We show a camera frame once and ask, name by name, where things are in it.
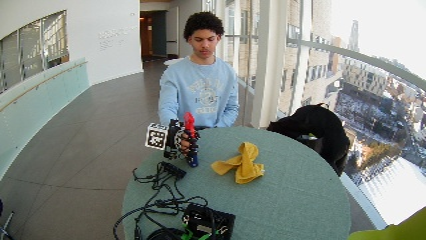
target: doorway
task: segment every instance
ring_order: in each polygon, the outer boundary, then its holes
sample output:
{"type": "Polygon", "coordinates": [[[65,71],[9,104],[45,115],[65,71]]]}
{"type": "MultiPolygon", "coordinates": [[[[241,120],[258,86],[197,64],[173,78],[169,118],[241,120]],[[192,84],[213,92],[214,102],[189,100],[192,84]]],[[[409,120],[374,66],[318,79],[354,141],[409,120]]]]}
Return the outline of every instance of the doorway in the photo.
{"type": "Polygon", "coordinates": [[[140,12],[141,59],[150,62],[166,59],[166,11],[140,12]]]}

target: tiled floor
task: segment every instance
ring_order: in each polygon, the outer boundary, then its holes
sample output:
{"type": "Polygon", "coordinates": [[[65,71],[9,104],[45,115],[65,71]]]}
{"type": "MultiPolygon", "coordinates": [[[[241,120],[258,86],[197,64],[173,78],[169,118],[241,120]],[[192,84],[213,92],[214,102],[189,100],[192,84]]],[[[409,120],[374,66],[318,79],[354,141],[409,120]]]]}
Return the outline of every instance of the tiled floor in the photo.
{"type": "MultiPolygon", "coordinates": [[[[113,239],[132,170],[156,151],[144,140],[148,124],[158,122],[165,65],[153,61],[144,63],[144,69],[92,86],[17,156],[0,182],[0,223],[15,211],[8,229],[16,239],[113,239]]],[[[242,125],[241,117],[236,125],[242,125]]],[[[350,202],[351,231],[371,229],[365,213],[350,202]]],[[[124,239],[121,228],[118,236],[124,239]]]]}

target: light blue sweatshirt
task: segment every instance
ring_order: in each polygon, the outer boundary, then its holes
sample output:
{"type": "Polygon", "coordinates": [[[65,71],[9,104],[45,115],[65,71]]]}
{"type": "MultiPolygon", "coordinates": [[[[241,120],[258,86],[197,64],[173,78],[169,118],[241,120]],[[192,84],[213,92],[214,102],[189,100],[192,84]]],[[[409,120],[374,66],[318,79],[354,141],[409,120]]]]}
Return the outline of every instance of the light blue sweatshirt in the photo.
{"type": "Polygon", "coordinates": [[[189,57],[172,64],[160,80],[158,116],[161,125],[170,119],[184,122],[185,112],[194,125],[230,127],[238,116],[238,82],[230,65],[220,58],[212,65],[198,65],[189,57]]]}

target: yellow cloth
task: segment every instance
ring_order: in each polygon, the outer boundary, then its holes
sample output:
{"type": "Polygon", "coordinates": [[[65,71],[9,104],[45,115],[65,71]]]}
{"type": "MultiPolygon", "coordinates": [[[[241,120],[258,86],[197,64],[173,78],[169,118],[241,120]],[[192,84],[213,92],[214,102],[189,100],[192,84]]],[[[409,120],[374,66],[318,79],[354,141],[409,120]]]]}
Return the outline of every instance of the yellow cloth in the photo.
{"type": "Polygon", "coordinates": [[[212,163],[214,172],[220,175],[228,173],[233,168],[237,168],[236,182],[240,184],[250,182],[254,178],[264,175],[264,164],[253,163],[258,149],[253,143],[244,142],[240,145],[238,152],[240,156],[236,156],[226,161],[216,161],[212,163]]]}

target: red object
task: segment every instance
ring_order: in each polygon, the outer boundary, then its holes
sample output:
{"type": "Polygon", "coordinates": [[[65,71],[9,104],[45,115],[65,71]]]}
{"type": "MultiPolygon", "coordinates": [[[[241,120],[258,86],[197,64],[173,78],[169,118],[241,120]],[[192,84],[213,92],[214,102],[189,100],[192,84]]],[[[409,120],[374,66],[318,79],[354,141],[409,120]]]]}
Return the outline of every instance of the red object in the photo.
{"type": "Polygon", "coordinates": [[[190,112],[185,112],[184,119],[185,119],[185,130],[189,132],[190,138],[196,138],[196,128],[194,128],[196,120],[190,112]]]}

